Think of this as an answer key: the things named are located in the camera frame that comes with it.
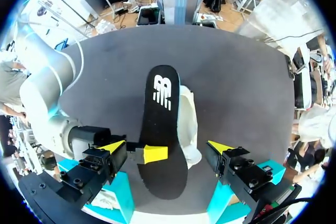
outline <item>gray shirt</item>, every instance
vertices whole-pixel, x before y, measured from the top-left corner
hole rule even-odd
[[[5,103],[22,105],[19,91],[27,75],[13,70],[13,66],[13,61],[0,62],[0,109]]]

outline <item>teal bracket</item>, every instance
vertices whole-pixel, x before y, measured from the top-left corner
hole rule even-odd
[[[59,170],[64,170],[66,172],[74,168],[76,165],[78,165],[77,161],[69,159],[62,160],[58,163]],[[100,208],[91,204],[85,205],[85,207],[113,221],[124,224],[130,223],[135,206],[127,174],[118,172],[111,185],[104,185],[103,189],[114,192],[119,203],[120,210]]]
[[[271,169],[273,173],[272,183],[275,185],[281,181],[286,170],[282,165],[272,160],[258,166],[265,170]],[[233,196],[234,192],[229,185],[222,185],[220,181],[217,182],[212,199],[206,209],[210,224],[223,224],[248,215],[250,212],[248,205],[239,202],[228,206]]]

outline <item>insole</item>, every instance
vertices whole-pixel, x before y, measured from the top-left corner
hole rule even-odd
[[[168,146],[168,159],[138,165],[147,189],[161,199],[183,192],[188,168],[177,137],[180,78],[171,66],[157,66],[147,77],[140,143]]]

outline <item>floor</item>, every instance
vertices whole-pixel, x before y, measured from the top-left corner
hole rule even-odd
[[[139,0],[139,2],[142,5],[147,5],[149,3],[149,0]],[[115,3],[115,9],[118,9],[120,7],[122,7],[121,2]],[[203,3],[199,11],[200,13],[212,13],[211,10],[205,7]],[[101,13],[101,16],[103,17],[103,19],[111,23],[114,23],[117,29],[120,29],[121,27],[123,28],[135,27],[137,24],[137,19],[138,19],[137,13],[132,13],[132,14],[126,13],[125,15],[121,15],[121,17],[117,16],[113,20],[112,15],[107,15],[110,12],[111,12],[111,9],[108,8],[103,13]],[[216,15],[219,15],[223,18],[223,21],[216,22],[217,27],[225,31],[234,32],[244,21],[242,14],[233,10],[233,6],[230,3],[222,5],[222,10]]]

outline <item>metal bolt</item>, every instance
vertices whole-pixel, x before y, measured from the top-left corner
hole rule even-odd
[[[251,181],[250,181],[250,183],[248,184],[248,186],[250,187],[250,188],[253,188],[253,187],[255,187],[256,185],[258,185],[258,180],[256,180],[256,179],[251,179]]]
[[[99,168],[99,166],[97,164],[92,164],[91,168],[94,169],[94,170],[97,170]]]
[[[266,172],[266,176],[273,177],[273,173],[269,170],[269,171]]]
[[[62,170],[59,174],[61,175],[61,177],[65,177],[67,175],[67,172]]]
[[[79,186],[81,187],[83,185],[83,182],[79,179],[79,178],[75,178],[73,183],[76,185],[76,186]]]
[[[234,169],[235,169],[235,170],[239,170],[241,167],[242,167],[241,165],[239,165],[239,164],[235,164]]]
[[[247,161],[247,163],[248,163],[249,165],[254,165],[254,160],[253,160],[253,159],[249,159],[249,160]]]

